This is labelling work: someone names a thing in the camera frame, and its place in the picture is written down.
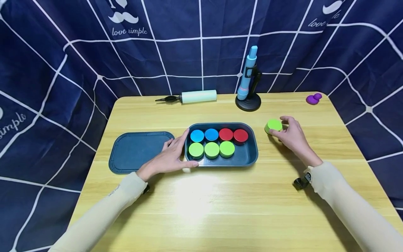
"red lid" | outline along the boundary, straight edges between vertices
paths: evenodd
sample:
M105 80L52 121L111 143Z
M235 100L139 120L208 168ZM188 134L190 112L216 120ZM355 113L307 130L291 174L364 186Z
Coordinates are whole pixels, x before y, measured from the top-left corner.
M232 130L230 130L230 129L223 128L220 130L218 135L220 136L220 139L222 141L231 141L232 137L234 136L234 133L232 133Z
M243 129L237 129L234 131L234 139L240 143L246 142L248 140L248 133Z

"green cylinder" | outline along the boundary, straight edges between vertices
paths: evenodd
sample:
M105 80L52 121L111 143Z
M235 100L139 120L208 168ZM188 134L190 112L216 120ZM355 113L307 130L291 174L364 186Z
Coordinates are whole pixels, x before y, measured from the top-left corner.
M189 146L189 154L194 159L201 159L204 154L204 148L201 143L192 143Z
M264 126L264 131L266 131L267 134L270 134L270 129L281 131L283 129L283 125L277 119L270 119Z
M230 141L224 141L220 144L220 156L230 158L235 152L235 145Z
M204 146L204 154L208 159L215 159L220 154L220 147L215 142L210 142Z

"navy blue curtain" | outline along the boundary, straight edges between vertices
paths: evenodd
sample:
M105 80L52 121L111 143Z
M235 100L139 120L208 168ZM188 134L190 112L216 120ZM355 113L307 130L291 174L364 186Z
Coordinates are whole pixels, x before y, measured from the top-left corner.
M393 0L0 0L0 251L65 231L122 96L258 92L332 100L402 214L403 3Z

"beige sleeve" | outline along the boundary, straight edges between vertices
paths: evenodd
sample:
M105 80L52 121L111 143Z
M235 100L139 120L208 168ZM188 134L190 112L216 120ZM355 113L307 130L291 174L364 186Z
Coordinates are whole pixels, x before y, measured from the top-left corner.
M50 248L48 252L90 251L119 214L133 204L147 183L136 173L130 173L108 196L89 209Z
M403 251L403 237L329 162L308 167L315 192L332 207L363 251Z

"hand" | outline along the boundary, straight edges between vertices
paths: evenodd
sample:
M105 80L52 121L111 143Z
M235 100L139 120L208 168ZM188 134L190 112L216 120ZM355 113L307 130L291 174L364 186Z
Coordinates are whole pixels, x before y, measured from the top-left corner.
M316 153L309 146L302 128L294 117L282 116L280 117L284 124L288 124L288 128L283 131L270 130L270 134L277 137L285 146L292 150L297 157L305 165L318 166L323 161L316 155Z
M147 180L158 173L168 173L183 168L193 168L198 166L199 163L197 161L182 162L179 160L188 134L189 129L186 129L182 136L166 141L161 153L152 160L143 164L143 166L141 166L141 168L136 172L137 175L143 181L147 182Z

